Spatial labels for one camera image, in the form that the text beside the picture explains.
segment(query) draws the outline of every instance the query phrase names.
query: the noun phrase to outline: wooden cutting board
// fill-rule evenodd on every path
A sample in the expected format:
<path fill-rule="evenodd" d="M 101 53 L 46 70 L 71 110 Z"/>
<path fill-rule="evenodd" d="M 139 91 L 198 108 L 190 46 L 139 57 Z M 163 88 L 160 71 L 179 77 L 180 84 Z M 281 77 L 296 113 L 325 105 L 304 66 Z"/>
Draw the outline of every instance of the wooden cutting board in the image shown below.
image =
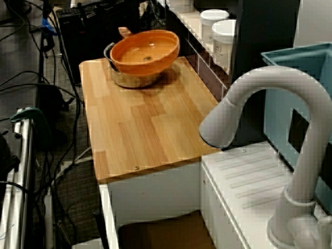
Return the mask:
<path fill-rule="evenodd" d="M 217 101 L 185 58 L 144 89 L 112 82 L 106 59 L 82 62 L 81 82 L 99 183 L 197 162 L 209 147 L 199 125 Z"/>

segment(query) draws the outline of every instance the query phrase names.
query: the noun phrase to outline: teal plastic basket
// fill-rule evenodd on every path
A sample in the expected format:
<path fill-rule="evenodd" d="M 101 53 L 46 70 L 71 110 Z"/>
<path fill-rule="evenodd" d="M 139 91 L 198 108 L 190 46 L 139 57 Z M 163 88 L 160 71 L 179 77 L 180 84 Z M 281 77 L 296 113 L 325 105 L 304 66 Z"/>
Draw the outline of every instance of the teal plastic basket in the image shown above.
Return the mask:
<path fill-rule="evenodd" d="M 288 66 L 309 74 L 332 98 L 332 43 L 281 49 L 261 55 L 268 65 Z M 293 168 L 299 155 L 288 142 L 294 109 L 310 121 L 309 111 L 299 97 L 278 89 L 266 91 L 264 133 Z M 321 178 L 315 193 L 321 204 L 332 213 L 332 189 Z"/>
<path fill-rule="evenodd" d="M 332 98 L 332 43 L 261 53 L 267 65 L 296 68 L 315 78 Z"/>

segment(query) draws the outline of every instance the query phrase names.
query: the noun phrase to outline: bowl rim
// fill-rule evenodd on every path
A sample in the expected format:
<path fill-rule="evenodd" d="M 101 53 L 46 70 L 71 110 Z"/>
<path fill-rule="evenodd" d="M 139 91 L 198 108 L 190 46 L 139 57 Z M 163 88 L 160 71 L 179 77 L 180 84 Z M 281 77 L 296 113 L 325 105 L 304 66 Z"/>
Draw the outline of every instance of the bowl rim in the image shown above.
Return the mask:
<path fill-rule="evenodd" d="M 170 52 L 169 54 L 164 55 L 164 56 L 162 56 L 162 57 L 160 57 L 160 58 L 157 58 L 157 59 L 153 59 L 153 60 L 147 61 L 147 62 L 132 62 L 132 63 L 128 63 L 128 62 L 126 63 L 126 62 L 125 62 L 125 63 L 123 63 L 123 62 L 119 62 L 118 60 L 115 60 L 115 59 L 114 59 L 114 57 L 113 57 L 113 55 L 112 55 L 112 51 L 113 51 L 114 48 L 120 46 L 120 45 L 121 45 L 122 43 L 124 43 L 124 42 L 128 42 L 129 39 L 134 39 L 134 36 L 136 36 L 136 35 L 148 34 L 148 33 L 157 33 L 157 34 L 158 34 L 158 33 L 166 33 L 166 34 L 173 34 L 174 37 L 175 37 L 175 46 L 174 46 L 174 48 L 171 50 L 171 52 Z M 139 32 L 139 33 L 137 33 L 137 34 L 133 34 L 133 35 L 131 35 L 131 36 L 129 36 L 129 37 L 127 37 L 127 38 L 125 38 L 125 39 L 119 41 L 119 42 L 118 42 L 116 45 L 114 45 L 114 47 L 110 50 L 110 52 L 109 52 L 109 56 L 110 56 L 110 59 L 112 60 L 112 62 L 115 64 L 115 66 L 136 66 L 136 65 L 147 66 L 147 65 L 149 65 L 149 64 L 151 64 L 151 63 L 154 63 L 154 62 L 156 62 L 156 61 L 160 61 L 160 60 L 164 59 L 165 57 L 169 56 L 170 54 L 173 54 L 174 51 L 178 49 L 179 44 L 180 44 L 180 42 L 179 42 L 179 37 L 178 37 L 174 32 L 172 32 L 172 31 L 168 31 L 168 30 L 148 30 L 148 31 Z"/>

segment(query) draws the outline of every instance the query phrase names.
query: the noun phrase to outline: white jar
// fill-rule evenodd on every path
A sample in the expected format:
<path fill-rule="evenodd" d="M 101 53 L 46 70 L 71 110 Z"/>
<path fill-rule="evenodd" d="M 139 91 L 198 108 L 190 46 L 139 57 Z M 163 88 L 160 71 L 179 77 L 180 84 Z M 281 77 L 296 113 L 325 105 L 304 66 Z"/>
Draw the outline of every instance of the white jar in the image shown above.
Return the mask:
<path fill-rule="evenodd" d="M 193 0 L 168 0 L 168 3 L 173 13 L 193 12 Z"/>
<path fill-rule="evenodd" d="M 230 68 L 236 20 L 216 22 L 212 26 L 212 59 L 221 67 Z"/>
<path fill-rule="evenodd" d="M 212 25 L 216 22 L 227 20 L 229 13 L 220 9 L 209 9 L 201 13 L 199 17 L 199 33 L 204 43 L 212 42 Z"/>

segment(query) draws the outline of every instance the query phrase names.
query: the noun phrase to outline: white faucet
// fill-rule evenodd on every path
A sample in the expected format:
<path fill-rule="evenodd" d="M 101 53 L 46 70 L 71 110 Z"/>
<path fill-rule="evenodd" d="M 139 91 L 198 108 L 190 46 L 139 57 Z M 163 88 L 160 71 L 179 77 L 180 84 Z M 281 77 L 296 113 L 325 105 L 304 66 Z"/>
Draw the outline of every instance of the white faucet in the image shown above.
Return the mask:
<path fill-rule="evenodd" d="M 202 121 L 199 132 L 206 143 L 225 148 L 232 142 L 246 100 L 268 88 L 288 90 L 299 96 L 310 112 L 310 124 L 291 182 L 285 187 L 269 220 L 267 233 L 279 249 L 328 249 L 332 217 L 319 221 L 313 200 L 329 136 L 332 101 L 324 87 L 299 70 L 266 66 L 238 78 L 223 100 Z"/>

